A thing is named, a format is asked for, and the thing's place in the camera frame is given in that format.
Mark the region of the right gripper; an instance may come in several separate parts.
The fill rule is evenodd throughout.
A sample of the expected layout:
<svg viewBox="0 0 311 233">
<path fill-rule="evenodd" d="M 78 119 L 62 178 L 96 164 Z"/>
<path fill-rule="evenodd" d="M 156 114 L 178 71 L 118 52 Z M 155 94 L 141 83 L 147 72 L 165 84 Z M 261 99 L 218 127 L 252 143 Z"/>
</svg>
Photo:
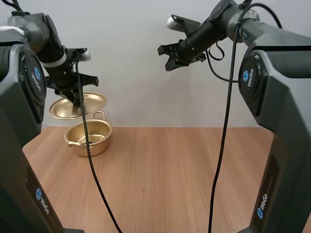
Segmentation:
<svg viewBox="0 0 311 233">
<path fill-rule="evenodd" d="M 187 67 L 191 63 L 203 62 L 206 56 L 203 50 L 209 41 L 209 33 L 193 33 L 178 43 L 169 45 L 160 45 L 157 49 L 158 55 L 168 55 L 169 58 L 165 64 L 166 71 L 172 71 L 177 68 Z"/>
</svg>

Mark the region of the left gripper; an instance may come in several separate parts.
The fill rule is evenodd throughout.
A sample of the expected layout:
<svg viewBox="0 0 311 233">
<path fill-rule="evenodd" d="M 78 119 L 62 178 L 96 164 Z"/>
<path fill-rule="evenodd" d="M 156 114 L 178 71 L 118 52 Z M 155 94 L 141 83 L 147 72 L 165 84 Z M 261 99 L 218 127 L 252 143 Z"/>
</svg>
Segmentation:
<svg viewBox="0 0 311 233">
<path fill-rule="evenodd" d="M 45 67 L 48 77 L 46 77 L 47 87 L 55 90 L 58 94 L 76 93 L 79 85 L 99 85 L 97 76 L 75 72 L 71 62 L 65 61 L 57 67 Z"/>
</svg>

